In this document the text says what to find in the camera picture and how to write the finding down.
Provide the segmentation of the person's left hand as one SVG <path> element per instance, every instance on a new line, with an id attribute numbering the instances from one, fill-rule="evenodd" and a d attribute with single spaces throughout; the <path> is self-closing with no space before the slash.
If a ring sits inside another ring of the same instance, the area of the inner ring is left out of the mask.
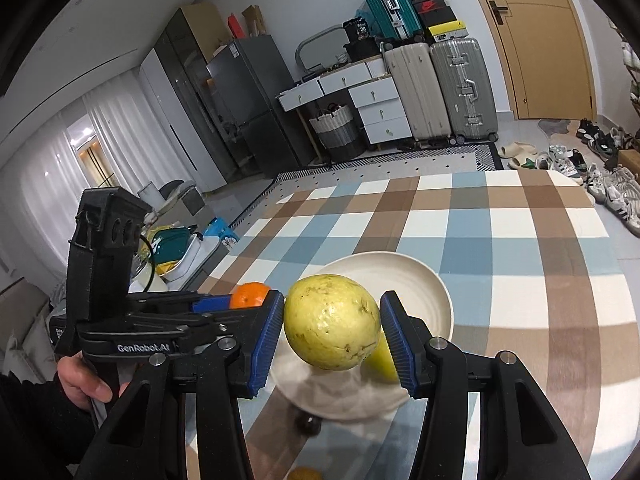
<path id="1" fill-rule="evenodd" d="M 92 401 L 108 403 L 114 399 L 112 389 L 84 361 L 81 352 L 63 356 L 56 372 L 67 399 L 78 408 L 88 411 Z"/>

